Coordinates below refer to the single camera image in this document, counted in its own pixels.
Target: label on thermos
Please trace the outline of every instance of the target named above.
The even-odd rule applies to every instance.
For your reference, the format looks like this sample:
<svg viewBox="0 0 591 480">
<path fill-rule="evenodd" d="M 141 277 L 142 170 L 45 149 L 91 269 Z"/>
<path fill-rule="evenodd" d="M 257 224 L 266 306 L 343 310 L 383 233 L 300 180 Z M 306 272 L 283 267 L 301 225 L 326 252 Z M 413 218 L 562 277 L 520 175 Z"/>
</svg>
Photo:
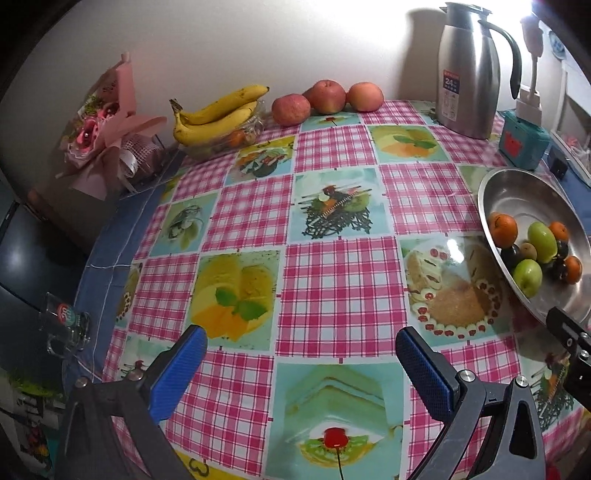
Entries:
<svg viewBox="0 0 591 480">
<path fill-rule="evenodd" d="M 457 119 L 457 104 L 460 100 L 460 76 L 449 70 L 443 71 L 443 102 L 441 114 L 452 121 Z"/>
</svg>

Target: stainless steel bowl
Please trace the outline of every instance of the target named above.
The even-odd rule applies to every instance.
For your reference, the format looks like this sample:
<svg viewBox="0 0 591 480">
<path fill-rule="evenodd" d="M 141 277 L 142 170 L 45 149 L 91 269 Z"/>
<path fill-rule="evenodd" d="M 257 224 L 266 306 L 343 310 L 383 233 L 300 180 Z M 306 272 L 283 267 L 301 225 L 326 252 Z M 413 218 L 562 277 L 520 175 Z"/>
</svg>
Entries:
<svg viewBox="0 0 591 480">
<path fill-rule="evenodd" d="M 537 220 L 546 225 L 554 221 L 563 223 L 570 233 L 569 254 L 581 260 L 583 278 L 575 285 L 567 285 L 544 277 L 538 293 L 526 298 L 501 260 L 500 249 L 488 230 L 486 218 L 495 211 L 515 219 L 519 229 L 518 245 L 526 240 L 528 227 Z M 518 168 L 498 168 L 482 179 L 478 189 L 478 213 L 496 261 L 527 309 L 545 324 L 548 310 L 557 306 L 576 322 L 586 325 L 591 310 L 591 247 L 581 221 L 562 196 L 532 173 Z"/>
</svg>

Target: white wall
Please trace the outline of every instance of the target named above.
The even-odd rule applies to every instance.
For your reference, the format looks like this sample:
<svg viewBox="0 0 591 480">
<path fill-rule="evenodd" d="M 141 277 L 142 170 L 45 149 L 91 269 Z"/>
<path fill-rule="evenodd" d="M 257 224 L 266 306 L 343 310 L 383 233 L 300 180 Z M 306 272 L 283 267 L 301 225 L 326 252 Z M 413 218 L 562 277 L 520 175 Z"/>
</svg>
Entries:
<svg viewBox="0 0 591 480">
<path fill-rule="evenodd" d="M 131 52 L 138 111 L 169 119 L 169 98 L 197 109 L 248 83 L 271 87 L 269 104 L 323 78 L 345 88 L 372 81 L 390 99 L 433 100 L 443 28 L 437 7 L 443 4 L 82 0 L 40 41 L 0 104 L 1 167 L 23 188 L 36 187 L 82 235 L 93 238 L 110 210 L 53 180 L 60 160 L 55 147 L 87 89 L 123 51 Z M 480 4 L 495 12 L 489 19 L 522 47 L 524 83 L 529 83 L 531 61 L 519 23 L 529 2 Z M 493 35 L 502 70 L 498 107 L 513 108 L 511 51 Z M 172 140 L 171 128 L 164 140 Z"/>
</svg>

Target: dark plum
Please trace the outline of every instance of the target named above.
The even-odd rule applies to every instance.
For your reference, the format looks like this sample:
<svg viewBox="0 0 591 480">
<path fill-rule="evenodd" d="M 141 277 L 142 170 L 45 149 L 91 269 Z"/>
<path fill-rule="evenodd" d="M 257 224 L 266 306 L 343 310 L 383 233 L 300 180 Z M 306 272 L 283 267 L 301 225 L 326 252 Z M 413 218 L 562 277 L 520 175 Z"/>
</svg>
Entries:
<svg viewBox="0 0 591 480">
<path fill-rule="evenodd" d="M 523 260 L 523 255 L 521 255 L 519 247 L 513 244 L 509 248 L 501 250 L 501 260 L 507 267 L 507 270 L 512 271 Z"/>
<path fill-rule="evenodd" d="M 556 259 L 550 269 L 550 277 L 554 280 L 564 280 L 568 272 L 569 269 L 566 267 L 564 260 Z"/>
<path fill-rule="evenodd" d="M 558 247 L 558 253 L 556 253 L 556 258 L 559 258 L 560 260 L 564 260 L 566 257 L 569 256 L 569 245 L 567 242 L 563 242 L 562 240 L 557 240 L 556 247 Z"/>
</svg>

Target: metal screw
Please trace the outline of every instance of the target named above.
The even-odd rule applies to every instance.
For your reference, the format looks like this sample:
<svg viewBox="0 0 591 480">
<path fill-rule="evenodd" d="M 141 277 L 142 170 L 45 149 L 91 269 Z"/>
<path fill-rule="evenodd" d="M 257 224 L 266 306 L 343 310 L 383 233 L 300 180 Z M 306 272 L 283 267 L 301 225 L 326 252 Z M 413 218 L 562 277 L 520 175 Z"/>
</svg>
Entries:
<svg viewBox="0 0 591 480">
<path fill-rule="evenodd" d="M 131 372 L 127 374 L 127 379 L 133 382 L 137 382 L 138 380 L 142 380 L 144 377 L 144 371 L 141 368 L 134 368 Z"/>
<path fill-rule="evenodd" d="M 460 378 L 464 381 L 464 382 L 474 382 L 474 380 L 476 379 L 476 375 L 474 375 L 473 372 L 470 372 L 469 370 L 462 370 L 460 372 Z"/>
<path fill-rule="evenodd" d="M 527 387 L 530 383 L 527 381 L 527 378 L 525 378 L 523 375 L 517 375 L 515 377 L 515 383 L 517 385 L 519 385 L 521 388 L 525 388 Z"/>
<path fill-rule="evenodd" d="M 76 388 L 84 388 L 85 386 L 88 385 L 88 377 L 80 377 L 78 380 L 76 380 L 76 382 L 74 383 L 74 386 Z"/>
</svg>

